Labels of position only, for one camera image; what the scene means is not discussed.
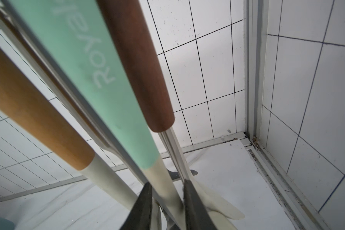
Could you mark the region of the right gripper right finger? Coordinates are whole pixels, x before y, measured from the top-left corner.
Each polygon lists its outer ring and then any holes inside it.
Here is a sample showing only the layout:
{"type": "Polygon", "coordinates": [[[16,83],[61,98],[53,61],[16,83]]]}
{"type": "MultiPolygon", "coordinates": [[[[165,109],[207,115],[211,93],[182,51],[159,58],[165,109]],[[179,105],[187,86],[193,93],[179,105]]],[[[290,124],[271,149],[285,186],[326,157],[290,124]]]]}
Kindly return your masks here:
{"type": "Polygon", "coordinates": [[[184,206],[187,230],[217,229],[190,180],[184,181],[184,206]]]}

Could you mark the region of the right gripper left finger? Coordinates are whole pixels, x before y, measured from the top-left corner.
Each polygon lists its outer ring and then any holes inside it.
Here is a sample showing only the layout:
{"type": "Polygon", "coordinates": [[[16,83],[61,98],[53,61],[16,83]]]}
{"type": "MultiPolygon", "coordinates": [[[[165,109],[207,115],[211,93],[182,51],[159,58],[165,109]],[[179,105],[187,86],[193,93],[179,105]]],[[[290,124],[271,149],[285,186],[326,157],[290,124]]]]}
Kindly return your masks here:
{"type": "Polygon", "coordinates": [[[120,230],[149,230],[152,213],[152,186],[147,182],[120,230]]]}

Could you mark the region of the cream slotted turner green handle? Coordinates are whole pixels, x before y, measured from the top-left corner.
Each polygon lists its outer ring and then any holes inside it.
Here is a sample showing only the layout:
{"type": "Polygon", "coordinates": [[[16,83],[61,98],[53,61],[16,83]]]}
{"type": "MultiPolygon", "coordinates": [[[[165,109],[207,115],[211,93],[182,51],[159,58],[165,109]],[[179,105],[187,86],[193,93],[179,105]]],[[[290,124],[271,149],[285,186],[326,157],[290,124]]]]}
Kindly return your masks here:
{"type": "Polygon", "coordinates": [[[157,193],[180,229],[186,228],[183,202],[129,83],[96,1],[4,1],[37,50],[77,98],[98,115],[157,193]]]}

